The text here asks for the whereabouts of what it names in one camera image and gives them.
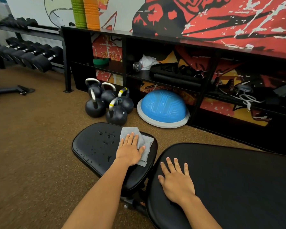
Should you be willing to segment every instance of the dumbbell rack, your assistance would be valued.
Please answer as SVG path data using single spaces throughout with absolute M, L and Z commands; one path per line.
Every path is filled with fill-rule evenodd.
M 130 89 L 130 97 L 135 106 L 138 101 L 146 95 L 146 93 L 140 91 L 140 85 L 143 81 L 178 88 L 196 95 L 195 104 L 193 106 L 187 106 L 190 111 L 190 119 L 187 125 L 248 144 L 264 151 L 286 154 L 286 111 L 284 111 L 284 109 L 263 104 L 253 104 L 251 106 L 252 109 L 264 110 L 273 116 L 273 119 L 267 126 L 263 127 L 200 108 L 205 97 L 243 107 L 246 106 L 242 101 L 231 97 L 229 98 L 229 96 L 217 95 L 210 91 L 211 80 L 220 58 L 233 58 L 240 61 L 256 60 L 260 62 L 261 66 L 263 64 L 264 67 L 269 67 L 269 64 L 273 66 L 279 64 L 281 67 L 285 67 L 286 53 L 236 49 L 212 42 L 160 35 L 135 34 L 133 32 L 119 30 L 89 30 L 73 26 L 63 26 L 61 29 L 77 89 L 87 91 L 85 79 L 96 78 L 96 69 L 122 75 L 123 86 Z M 94 56 L 91 41 L 93 34 L 121 37 L 123 62 L 111 60 L 109 65 L 106 66 L 93 64 Z M 135 72 L 132 68 L 133 62 L 137 62 L 142 57 L 144 47 L 149 46 L 156 48 L 154 46 L 157 44 L 180 45 L 212 52 L 213 55 L 206 68 L 201 87 L 195 88 L 165 80 L 156 80 L 150 76 L 148 70 Z M 118 85 L 115 86 L 117 91 L 122 88 Z
M 27 34 L 32 35 L 36 37 L 41 38 L 49 38 L 54 40 L 59 40 L 62 42 L 62 48 L 63 48 L 63 64 L 57 64 L 52 62 L 52 70 L 63 73 L 65 76 L 65 90 L 64 92 L 70 93 L 72 92 L 71 88 L 71 70 L 70 66 L 67 65 L 67 57 L 66 57 L 66 46 L 64 38 L 61 36 L 61 32 L 56 27 L 50 27 L 50 26 L 36 26 L 36 27 L 30 27 L 28 26 L 27 30 L 18 29 L 18 28 L 12 28 L 3 26 L 1 23 L 5 21 L 7 18 L 0 21 L 0 30 L 10 31 L 14 32 L 16 34 L 16 37 L 19 40 L 22 40 L 21 34 Z M 4 61 L 2 58 L 0 58 L 0 68 L 5 69 Z

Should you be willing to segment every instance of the green foam roller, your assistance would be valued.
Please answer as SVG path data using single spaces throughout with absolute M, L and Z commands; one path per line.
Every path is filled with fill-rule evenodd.
M 85 7 L 83 0 L 71 0 L 75 25 L 77 27 L 87 27 Z

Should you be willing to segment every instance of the orange foam roller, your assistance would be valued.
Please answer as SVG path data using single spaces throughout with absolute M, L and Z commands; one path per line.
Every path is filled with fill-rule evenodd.
M 88 29 L 100 29 L 98 0 L 84 0 Z

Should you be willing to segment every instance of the black kettlebell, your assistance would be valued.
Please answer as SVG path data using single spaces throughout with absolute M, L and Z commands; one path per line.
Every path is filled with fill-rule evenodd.
M 133 110 L 133 101 L 132 99 L 129 98 L 129 89 L 128 88 L 122 88 L 119 91 L 118 97 L 121 97 L 123 102 L 122 102 L 122 107 L 125 108 L 127 114 L 130 114 L 131 111 Z
M 108 85 L 112 87 L 112 90 L 105 90 L 104 86 Z M 116 97 L 116 87 L 110 83 L 102 83 L 102 95 L 101 100 L 104 101 L 106 108 L 109 107 L 110 102 Z
M 121 97 L 114 98 L 109 104 L 109 111 L 106 113 L 106 120 L 108 123 L 115 125 L 124 125 L 127 121 L 127 112 L 126 110 L 120 106 L 123 102 Z
M 87 101 L 85 110 L 86 113 L 91 117 L 101 117 L 106 112 L 106 106 L 100 98 L 96 98 L 92 89 L 90 89 L 92 98 Z
M 96 83 L 94 84 L 89 84 L 90 81 L 94 81 Z M 87 85 L 88 87 L 88 94 L 91 97 L 91 90 L 93 90 L 94 92 L 94 95 L 95 95 L 95 98 L 100 98 L 101 97 L 101 94 L 102 94 L 102 89 L 101 89 L 101 83 L 99 80 L 95 79 L 95 78 L 88 78 L 85 80 L 85 84 Z

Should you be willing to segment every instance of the cable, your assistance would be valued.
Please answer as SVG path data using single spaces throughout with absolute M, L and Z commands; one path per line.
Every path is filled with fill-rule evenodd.
M 232 95 L 224 92 L 220 88 L 219 88 L 219 90 L 226 95 L 232 96 Z M 242 100 L 243 104 L 247 105 L 248 111 L 251 110 L 251 102 L 256 102 L 256 103 L 263 103 L 264 102 L 264 100 L 263 101 L 257 101 L 257 99 L 254 96 L 247 95 L 246 92 L 244 92 L 244 94 L 240 94 L 239 97 L 236 97 L 236 96 L 232 96 L 232 97 L 234 97 L 238 100 Z

